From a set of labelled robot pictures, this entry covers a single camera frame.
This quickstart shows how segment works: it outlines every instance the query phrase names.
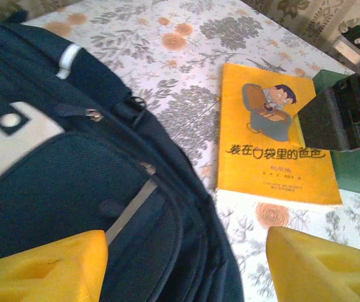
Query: navy blue backpack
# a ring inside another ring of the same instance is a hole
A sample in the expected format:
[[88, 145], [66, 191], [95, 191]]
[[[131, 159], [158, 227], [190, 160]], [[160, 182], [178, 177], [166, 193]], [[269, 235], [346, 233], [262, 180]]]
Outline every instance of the navy blue backpack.
[[213, 200], [145, 103], [78, 45], [0, 25], [0, 258], [97, 229], [100, 301], [243, 301]]

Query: yellow book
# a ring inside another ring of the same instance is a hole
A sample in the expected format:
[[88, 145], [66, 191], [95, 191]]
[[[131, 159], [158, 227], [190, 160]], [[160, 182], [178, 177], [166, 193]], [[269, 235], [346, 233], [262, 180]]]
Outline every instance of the yellow book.
[[298, 118], [315, 96], [313, 81], [225, 64], [218, 200], [305, 210], [342, 205], [330, 152], [303, 148]]

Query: cartoon boy illustration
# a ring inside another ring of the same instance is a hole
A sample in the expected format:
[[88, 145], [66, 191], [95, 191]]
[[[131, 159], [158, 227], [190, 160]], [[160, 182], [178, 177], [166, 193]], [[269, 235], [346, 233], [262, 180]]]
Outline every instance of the cartoon boy illustration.
[[273, 108], [282, 110], [283, 106], [296, 103], [296, 95], [287, 85], [280, 84], [272, 86], [269, 89], [264, 89], [266, 96], [266, 103], [264, 107], [268, 111], [272, 111]]

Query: zipper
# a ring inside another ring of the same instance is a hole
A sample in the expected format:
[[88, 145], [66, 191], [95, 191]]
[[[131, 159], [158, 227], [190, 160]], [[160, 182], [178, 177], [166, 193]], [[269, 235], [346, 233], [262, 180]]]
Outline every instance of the zipper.
[[[109, 123], [108, 120], [104, 118], [104, 115], [102, 115], [100, 111], [97, 109], [92, 109], [92, 108], [85, 109], [68, 104], [58, 104], [55, 107], [55, 111], [59, 116], [64, 116], [64, 117], [83, 116], [89, 118], [91, 121], [95, 123], [99, 123], [100, 121], [103, 121], [103, 123], [106, 123], [109, 127], [113, 126], [112, 123]], [[142, 166], [143, 169], [147, 171], [148, 175], [152, 176], [156, 173], [156, 168], [153, 165], [147, 162], [138, 162], [138, 163], [139, 165]]]
[[145, 168], [149, 175], [152, 176], [156, 173], [156, 168], [153, 165], [148, 164], [147, 162], [140, 162], [140, 165]]

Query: yellow plastic block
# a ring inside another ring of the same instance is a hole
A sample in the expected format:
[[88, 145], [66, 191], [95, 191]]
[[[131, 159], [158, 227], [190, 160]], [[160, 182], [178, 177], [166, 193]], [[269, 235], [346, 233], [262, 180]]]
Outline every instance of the yellow plastic block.
[[90, 231], [0, 259], [0, 302], [99, 301], [108, 257]]
[[299, 116], [295, 115], [288, 130], [288, 140], [292, 145], [306, 148], [305, 138], [301, 131]]
[[360, 250], [272, 227], [266, 252], [279, 302], [360, 302]]

